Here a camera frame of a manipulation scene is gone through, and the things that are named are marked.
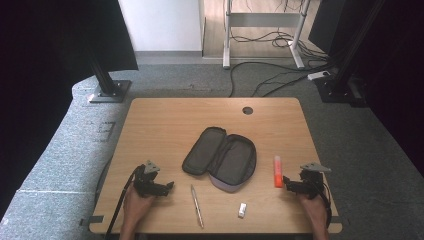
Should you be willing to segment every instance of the gray carpet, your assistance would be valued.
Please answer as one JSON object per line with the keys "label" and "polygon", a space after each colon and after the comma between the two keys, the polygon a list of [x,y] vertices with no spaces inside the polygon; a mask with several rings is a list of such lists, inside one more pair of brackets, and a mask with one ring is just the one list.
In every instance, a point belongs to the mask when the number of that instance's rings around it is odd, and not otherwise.
{"label": "gray carpet", "polygon": [[[259,64],[238,67],[233,96],[251,97],[260,82],[280,72],[287,71]],[[302,75],[280,75],[273,81]],[[101,239],[79,223],[94,210],[98,180],[113,155],[131,100],[228,97],[232,86],[230,71],[219,64],[140,65],[140,71],[111,76],[132,81],[123,103],[88,103],[97,86],[94,77],[73,87],[66,117],[1,221],[1,239]],[[255,97],[278,86],[266,85]],[[333,170],[326,176],[343,231],[330,239],[424,239],[424,179],[370,109],[322,103],[309,80],[268,97],[299,99],[321,163]]]}

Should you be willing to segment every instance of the black curtain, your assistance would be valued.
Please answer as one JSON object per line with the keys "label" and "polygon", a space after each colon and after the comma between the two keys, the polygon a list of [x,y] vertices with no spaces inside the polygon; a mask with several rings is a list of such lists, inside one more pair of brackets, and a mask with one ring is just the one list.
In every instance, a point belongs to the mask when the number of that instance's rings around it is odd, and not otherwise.
{"label": "black curtain", "polygon": [[0,7],[0,217],[60,125],[72,86],[138,70],[118,0],[9,1]]}
{"label": "black curtain", "polygon": [[386,0],[358,61],[368,105],[424,175],[424,12]]}

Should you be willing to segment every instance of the grommet hole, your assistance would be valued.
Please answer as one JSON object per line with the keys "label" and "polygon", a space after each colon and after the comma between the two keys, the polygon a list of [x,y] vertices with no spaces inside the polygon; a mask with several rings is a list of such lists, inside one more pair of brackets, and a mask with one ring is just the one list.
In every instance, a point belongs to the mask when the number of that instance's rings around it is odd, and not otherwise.
{"label": "grommet hole", "polygon": [[246,115],[250,115],[250,114],[253,113],[253,108],[251,108],[251,107],[244,107],[243,108],[243,113],[246,114]]}

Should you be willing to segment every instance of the wooden table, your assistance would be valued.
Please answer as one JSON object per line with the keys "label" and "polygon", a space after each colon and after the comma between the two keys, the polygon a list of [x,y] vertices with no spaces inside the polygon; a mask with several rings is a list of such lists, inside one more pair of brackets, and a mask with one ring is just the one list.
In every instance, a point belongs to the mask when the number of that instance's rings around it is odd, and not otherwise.
{"label": "wooden table", "polygon": [[[243,109],[250,107],[252,114]],[[237,192],[219,190],[207,174],[193,177],[183,172],[184,158],[210,126],[222,127],[251,139],[257,166],[251,179]],[[300,103],[295,98],[140,98],[130,107],[114,157],[90,224],[94,233],[105,233],[117,201],[132,171],[147,160],[161,168],[155,182],[175,181],[167,197],[158,198],[138,227],[143,233],[310,233],[310,224],[295,194],[274,187],[273,158],[281,156],[283,174],[300,180],[300,165],[318,162]],[[205,224],[202,229],[192,199],[196,192]],[[246,215],[238,218],[240,203]],[[337,210],[332,204],[333,216]],[[119,213],[112,232],[122,224]],[[340,232],[332,223],[329,231]]]}

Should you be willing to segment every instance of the black speaker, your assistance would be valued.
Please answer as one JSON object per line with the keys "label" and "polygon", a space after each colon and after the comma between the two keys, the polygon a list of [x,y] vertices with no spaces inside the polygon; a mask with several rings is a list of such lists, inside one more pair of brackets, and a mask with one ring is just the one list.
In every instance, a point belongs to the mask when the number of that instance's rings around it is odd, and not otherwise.
{"label": "black speaker", "polygon": [[350,44],[369,13],[371,0],[322,0],[309,40],[330,57]]}

